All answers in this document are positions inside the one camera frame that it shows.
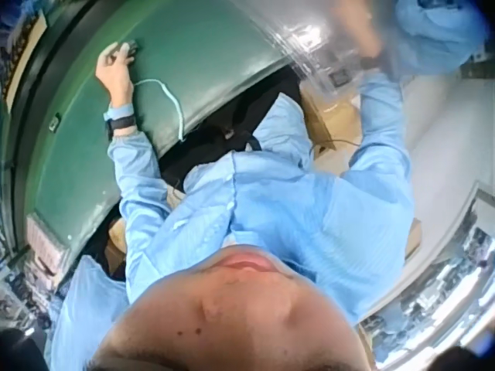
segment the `watch strap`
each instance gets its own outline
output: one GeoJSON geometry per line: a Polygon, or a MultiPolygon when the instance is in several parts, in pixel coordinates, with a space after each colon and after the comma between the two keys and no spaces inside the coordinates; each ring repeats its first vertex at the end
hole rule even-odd
{"type": "Polygon", "coordinates": [[[114,131],[118,129],[126,129],[136,125],[136,118],[134,115],[119,118],[118,120],[107,121],[108,139],[111,140],[114,137],[114,131]]]}

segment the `cable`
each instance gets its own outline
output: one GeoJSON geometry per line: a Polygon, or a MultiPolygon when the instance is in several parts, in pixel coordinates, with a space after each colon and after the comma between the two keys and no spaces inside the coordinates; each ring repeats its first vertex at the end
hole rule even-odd
{"type": "Polygon", "coordinates": [[[144,83],[157,83],[163,90],[163,93],[172,101],[173,105],[176,108],[177,115],[179,116],[179,135],[178,138],[181,142],[184,142],[184,131],[185,131],[185,124],[184,124],[184,113],[183,109],[180,105],[179,100],[177,97],[170,91],[170,89],[160,80],[157,79],[144,79],[141,80],[137,83],[134,84],[135,87],[138,87],[139,85],[142,85],[144,83]]]}
{"type": "Polygon", "coordinates": [[[309,156],[315,151],[315,148],[319,145],[325,145],[325,144],[333,144],[333,143],[347,143],[348,145],[353,145],[354,147],[360,147],[361,145],[354,143],[352,141],[348,141],[346,139],[333,139],[331,141],[320,141],[318,143],[315,143],[312,147],[311,150],[309,151],[309,156]]]}

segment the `white wall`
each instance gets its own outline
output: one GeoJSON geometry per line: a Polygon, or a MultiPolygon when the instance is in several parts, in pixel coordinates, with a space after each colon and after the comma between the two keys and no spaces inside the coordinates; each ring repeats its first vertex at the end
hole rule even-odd
{"type": "Polygon", "coordinates": [[[481,181],[488,189],[495,186],[494,88],[493,81],[461,81],[433,123],[423,123],[428,130],[412,136],[411,142],[416,142],[411,150],[412,182],[423,242],[406,264],[398,285],[378,306],[413,282],[443,248],[442,238],[452,232],[475,182],[481,181]]]}
{"type": "Polygon", "coordinates": [[[408,120],[405,143],[414,149],[423,134],[441,114],[447,97],[460,82],[457,73],[447,76],[416,77],[404,91],[404,111],[408,120]]]}

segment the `white cable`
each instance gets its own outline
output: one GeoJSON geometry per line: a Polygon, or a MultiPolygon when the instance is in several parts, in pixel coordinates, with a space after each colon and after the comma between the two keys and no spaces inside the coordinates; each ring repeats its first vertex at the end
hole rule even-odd
{"type": "Polygon", "coordinates": [[[176,108],[176,112],[177,112],[177,115],[179,116],[179,140],[180,141],[184,141],[184,113],[183,113],[183,109],[180,105],[180,102],[179,100],[176,98],[175,95],[173,95],[173,93],[170,91],[170,89],[160,80],[157,80],[157,79],[144,79],[144,80],[141,80],[137,83],[134,84],[135,87],[138,87],[139,85],[142,85],[144,83],[157,83],[163,90],[163,93],[172,101],[173,105],[175,106],[176,108]]]}

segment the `desk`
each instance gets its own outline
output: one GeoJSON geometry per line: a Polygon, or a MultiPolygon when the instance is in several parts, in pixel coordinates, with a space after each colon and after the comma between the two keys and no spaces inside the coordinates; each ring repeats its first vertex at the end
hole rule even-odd
{"type": "MultiPolygon", "coordinates": [[[[26,174],[23,219],[35,213],[67,250],[67,268],[120,192],[107,157],[102,114],[106,92],[94,78],[99,52],[135,39],[134,81],[156,78],[180,99],[186,131],[248,87],[285,65],[283,55],[223,0],[124,2],[72,62],[43,120],[26,174]],[[56,133],[53,117],[61,116],[56,133]]],[[[136,88],[142,128],[163,155],[177,142],[177,116],[157,85],[136,88]]]]}

